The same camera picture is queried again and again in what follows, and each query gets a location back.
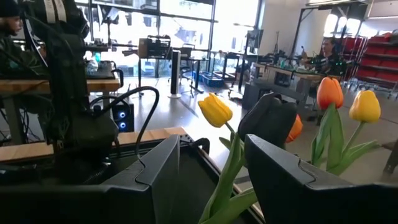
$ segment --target yellow tulip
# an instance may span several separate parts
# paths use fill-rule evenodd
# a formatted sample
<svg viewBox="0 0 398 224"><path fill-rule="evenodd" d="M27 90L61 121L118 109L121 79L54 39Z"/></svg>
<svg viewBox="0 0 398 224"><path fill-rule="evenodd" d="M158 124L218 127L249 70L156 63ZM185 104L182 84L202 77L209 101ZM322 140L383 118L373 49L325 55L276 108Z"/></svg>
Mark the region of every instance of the yellow tulip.
<svg viewBox="0 0 398 224"><path fill-rule="evenodd" d="M214 127L220 128L232 118L232 111L216 95L210 93L198 105L206 120Z"/></svg>
<svg viewBox="0 0 398 224"><path fill-rule="evenodd" d="M349 116L351 119L372 123L380 118L381 109L376 95L371 90L359 91L355 96L355 100Z"/></svg>

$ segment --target floor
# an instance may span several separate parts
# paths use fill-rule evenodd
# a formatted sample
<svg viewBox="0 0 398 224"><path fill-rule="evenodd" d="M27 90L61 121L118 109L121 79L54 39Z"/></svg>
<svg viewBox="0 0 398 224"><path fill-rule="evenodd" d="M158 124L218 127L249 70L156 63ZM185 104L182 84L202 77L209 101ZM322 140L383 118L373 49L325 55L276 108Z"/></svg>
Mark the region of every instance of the floor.
<svg viewBox="0 0 398 224"><path fill-rule="evenodd" d="M135 78L129 78L126 83L130 83L130 89L135 88L137 80ZM159 128L171 128L176 126L182 126L186 129L187 133L191 135L193 139L208 138L211 141L210 157L215 163L222 169L226 158L228 156L228 150L220 143L219 137L229 138L229 130L226 127L220 129L210 126L204 119L201 111L198 107L198 101L204 99L207 94L197 94L193 98L189 92L190 82L182 80L180 85L180 92L182 97L180 99L170 99L167 95L170 93L170 83L167 78L153 79L144 78L142 80L142 86L149 85L155 86L160 91L160 101L153 115L148 129L159 129ZM129 85L125 85L125 91L129 88ZM242 115L245 111L242 111L241 107L236 103L229 101L228 99L228 87L224 90L215 90L200 85L202 90L206 92L219 92L220 97L225 103L233 110L234 116L229 122L232 127L238 128L238 124L241 120ZM348 116L349 108L353 102L355 92L353 90L345 91L345 103L340 109L340 115L345 130L345 138L349 138L356 126L357 122L351 120ZM398 102L394 100L388 100L385 93L378 93L378 98L382 108L381 119L375 124L367 124L362 133L357 138L357 143L367 142L373 139L377 139L380 143L387 143L395 141L398 136L396 131L398 130L398 116L394 115L398 110ZM133 95L130 101L134 103L135 116L136 116L136 130L140 130L146 116L154 102L154 94L151 92L145 92L142 98L137 95ZM36 135L42 136L36 119L31 119L31 128ZM4 121L0 120L0 127L5 127ZM310 143L317 132L315 123L308 123L304 121L303 133L294 142L287 145L286 150L291 153L298 154L302 159L309 160L310 158ZM384 148L377 149L370 152L358 159L346 172L341 175L341 178L350 181L354 184L369 184L373 182L388 182L396 184L398 183L398 174L393 174L389 178L382 178L382 170L386 165L386 161L390 155L390 151ZM248 178L248 171L243 168L236 179L236 183L241 189L247 189L251 187L251 183Z"/></svg>

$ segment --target orange tulip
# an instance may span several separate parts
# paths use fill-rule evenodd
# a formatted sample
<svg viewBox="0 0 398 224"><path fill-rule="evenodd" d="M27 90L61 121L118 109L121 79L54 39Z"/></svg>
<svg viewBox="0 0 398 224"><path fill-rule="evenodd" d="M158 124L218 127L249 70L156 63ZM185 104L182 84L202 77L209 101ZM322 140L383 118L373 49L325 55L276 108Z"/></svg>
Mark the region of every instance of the orange tulip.
<svg viewBox="0 0 398 224"><path fill-rule="evenodd" d="M335 78L326 77L318 87L317 101L322 110L328 109L331 103L336 105L336 109L343 106L343 91L340 83Z"/></svg>
<svg viewBox="0 0 398 224"><path fill-rule="evenodd" d="M286 143L294 141L302 132L303 123L301 122L300 116L296 116L296 120L294 121L293 127L290 130L289 135L287 136Z"/></svg>

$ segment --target wall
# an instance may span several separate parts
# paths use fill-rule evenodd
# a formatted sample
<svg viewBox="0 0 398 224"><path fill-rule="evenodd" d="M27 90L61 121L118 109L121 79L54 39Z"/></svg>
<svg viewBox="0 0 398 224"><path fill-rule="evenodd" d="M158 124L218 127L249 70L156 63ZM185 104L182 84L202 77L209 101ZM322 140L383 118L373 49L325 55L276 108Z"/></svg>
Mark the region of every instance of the wall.
<svg viewBox="0 0 398 224"><path fill-rule="evenodd" d="M301 54L301 46L304 47L308 56L311 56L312 52L319 54L323 41L325 22L330 12L331 10L314 9L308 17L302 21L295 47L296 54Z"/></svg>
<svg viewBox="0 0 398 224"><path fill-rule="evenodd" d="M272 53L276 44L276 32L279 31L278 46L290 54L299 21L300 10L307 1L302 0L266 0L261 29L264 30L259 54Z"/></svg>

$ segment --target flower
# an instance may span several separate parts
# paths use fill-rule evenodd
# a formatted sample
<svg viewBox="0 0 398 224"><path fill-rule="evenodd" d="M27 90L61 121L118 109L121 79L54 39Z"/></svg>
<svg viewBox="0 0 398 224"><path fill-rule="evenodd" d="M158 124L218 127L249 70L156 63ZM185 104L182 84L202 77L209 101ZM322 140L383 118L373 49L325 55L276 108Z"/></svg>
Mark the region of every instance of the flower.
<svg viewBox="0 0 398 224"><path fill-rule="evenodd" d="M210 93L198 105L206 120L214 127L220 128L232 118L231 109L226 106L216 95Z"/></svg>
<svg viewBox="0 0 398 224"><path fill-rule="evenodd" d="M301 122L300 116L296 116L296 121L293 124L292 129L290 130L289 135L287 136L286 143L294 141L302 132L303 123Z"/></svg>
<svg viewBox="0 0 398 224"><path fill-rule="evenodd" d="M372 123L380 118L381 109L379 100L371 90L359 91L349 109L351 119Z"/></svg>
<svg viewBox="0 0 398 224"><path fill-rule="evenodd" d="M329 77L324 78L318 87L317 102L319 107L325 110L331 103L334 103L336 109L338 109L343 106L343 100L343 91L338 80Z"/></svg>
<svg viewBox="0 0 398 224"><path fill-rule="evenodd" d="M283 147L296 115L295 103L282 104L275 93L266 94L241 120L239 137L243 140L247 134L255 134L275 146Z"/></svg>

